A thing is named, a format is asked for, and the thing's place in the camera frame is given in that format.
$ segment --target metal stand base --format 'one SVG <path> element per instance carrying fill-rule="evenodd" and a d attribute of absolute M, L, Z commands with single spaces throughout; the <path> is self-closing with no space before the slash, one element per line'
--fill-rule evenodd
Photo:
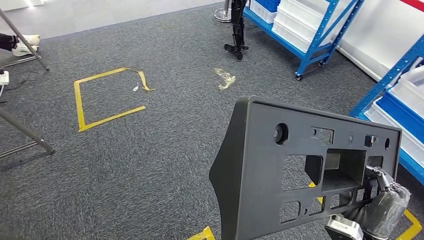
<path fill-rule="evenodd" d="M 7 23 L 7 25 L 9 25 L 9 27 L 14 31 L 16 36 L 19 37 L 19 40 L 22 41 L 23 44 L 25 44 L 25 46 L 32 53 L 34 58 L 36 58 L 38 60 L 38 62 L 44 67 L 44 69 L 46 71 L 50 71 L 49 66 L 44 61 L 44 59 L 41 58 L 41 56 L 33 49 L 33 47 L 24 38 L 24 36 L 22 36 L 22 34 L 18 31 L 18 29 L 15 27 L 15 25 L 9 20 L 9 18 L 6 16 L 5 12 L 3 12 L 3 10 L 1 8 L 0 8 L 0 17 Z M 23 59 L 22 61 L 18 60 L 18 61 L 12 62 L 11 64 L 15 65 L 15 64 L 24 63 L 24 62 L 28 62 L 28 61 L 33 60 L 33 59 L 31 59 L 31 60 L 29 60 L 29 59 L 31 59 L 31 58 L 26 58 L 26 59 Z"/>
<path fill-rule="evenodd" d="M 230 23 L 231 22 L 231 8 L 226 10 L 224 7 L 215 10 L 214 14 L 216 20 L 221 23 Z"/>
<path fill-rule="evenodd" d="M 20 123 L 16 118 L 14 118 L 12 115 L 10 115 L 8 112 L 6 112 L 3 108 L 0 107 L 0 118 L 3 118 L 4 120 L 6 120 L 6 122 L 10 123 L 11 125 L 13 125 L 15 128 L 17 128 L 19 131 L 23 132 L 25 135 L 27 135 L 28 137 L 32 138 L 34 141 L 29 142 L 27 144 L 24 144 L 22 146 L 4 151 L 4 152 L 0 152 L 0 158 L 9 156 L 11 154 L 17 153 L 21 150 L 36 146 L 36 145 L 40 145 L 41 147 L 43 147 L 45 149 L 45 151 L 49 154 L 54 154 L 55 153 L 55 149 L 50 146 L 47 142 L 45 142 L 43 139 L 41 139 L 39 136 L 37 136 L 33 131 L 31 131 L 31 129 L 29 129 L 28 127 L 26 127 L 25 125 L 23 125 L 22 123 Z"/>
<path fill-rule="evenodd" d="M 10 66 L 13 66 L 13 65 L 17 65 L 17 64 L 21 64 L 21 63 L 26 63 L 26 62 L 36 60 L 36 59 L 37 58 L 35 56 L 27 57 L 27 58 L 24 58 L 24 59 L 19 59 L 19 60 L 13 61 L 11 63 L 5 64 L 3 66 L 0 66 L 0 69 L 10 67 Z"/>

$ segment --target plastic wrapper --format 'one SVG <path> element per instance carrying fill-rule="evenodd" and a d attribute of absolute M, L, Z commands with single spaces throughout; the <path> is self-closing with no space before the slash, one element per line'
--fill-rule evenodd
<path fill-rule="evenodd" d="M 225 85 L 220 84 L 218 86 L 219 90 L 225 90 L 236 80 L 236 76 L 231 76 L 229 72 L 222 70 L 221 68 L 215 68 L 215 73 L 218 74 L 221 78 L 224 79 Z"/>
<path fill-rule="evenodd" d="M 357 222 L 365 234 L 386 240 L 398 224 L 408 206 L 411 193 L 396 182 L 391 182 L 387 191 L 381 192 L 364 207 L 343 213 L 344 217 Z"/>

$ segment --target white sneaker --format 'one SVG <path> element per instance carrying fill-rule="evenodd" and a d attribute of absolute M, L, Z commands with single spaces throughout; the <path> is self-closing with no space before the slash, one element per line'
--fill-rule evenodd
<path fill-rule="evenodd" d="M 32 46 L 32 49 L 34 49 L 35 51 L 38 51 L 39 46 Z M 18 42 L 16 44 L 16 48 L 12 49 L 12 53 L 16 57 L 22 57 L 28 54 L 32 54 L 31 51 L 28 49 L 28 47 L 25 46 L 25 44 L 23 44 L 22 42 Z"/>
<path fill-rule="evenodd" d="M 25 40 L 32 46 L 37 46 L 40 43 L 40 35 L 22 35 Z"/>

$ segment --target white wall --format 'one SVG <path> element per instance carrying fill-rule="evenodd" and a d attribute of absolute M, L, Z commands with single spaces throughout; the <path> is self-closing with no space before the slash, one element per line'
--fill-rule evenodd
<path fill-rule="evenodd" d="M 3 11 L 27 8 L 28 3 L 38 6 L 43 4 L 43 0 L 0 0 L 0 8 Z"/>
<path fill-rule="evenodd" d="M 340 52 L 379 81 L 424 34 L 424 12 L 400 0 L 365 0 Z"/>

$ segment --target white floor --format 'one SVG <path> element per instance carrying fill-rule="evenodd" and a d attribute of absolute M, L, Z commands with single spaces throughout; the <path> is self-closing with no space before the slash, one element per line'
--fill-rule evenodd
<path fill-rule="evenodd" d="M 6 15 L 22 34 L 40 34 L 46 39 L 222 1 L 47 0 L 41 6 L 6 11 Z M 2 19 L 0 33 L 13 34 Z"/>

